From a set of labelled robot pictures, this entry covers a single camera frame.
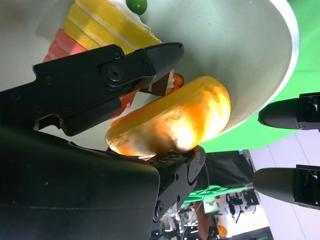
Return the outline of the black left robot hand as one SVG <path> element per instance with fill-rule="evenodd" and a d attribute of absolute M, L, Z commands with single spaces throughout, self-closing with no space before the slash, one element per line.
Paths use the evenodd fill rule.
<path fill-rule="evenodd" d="M 260 124 L 277 129 L 319 130 L 319 92 L 300 94 L 298 98 L 268 104 L 258 113 Z M 296 165 L 295 168 L 269 167 L 255 172 L 253 186 L 268 197 L 319 210 L 320 168 Z"/>

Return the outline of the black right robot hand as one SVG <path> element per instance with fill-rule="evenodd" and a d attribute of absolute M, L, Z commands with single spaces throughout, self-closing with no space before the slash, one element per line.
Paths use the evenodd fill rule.
<path fill-rule="evenodd" d="M 183 54 L 179 42 L 130 54 L 112 44 L 37 64 L 35 81 L 0 93 L 1 239 L 150 239 L 195 188 L 204 149 L 143 161 L 42 129 L 75 136 L 110 119 L 121 97 L 158 81 Z"/>

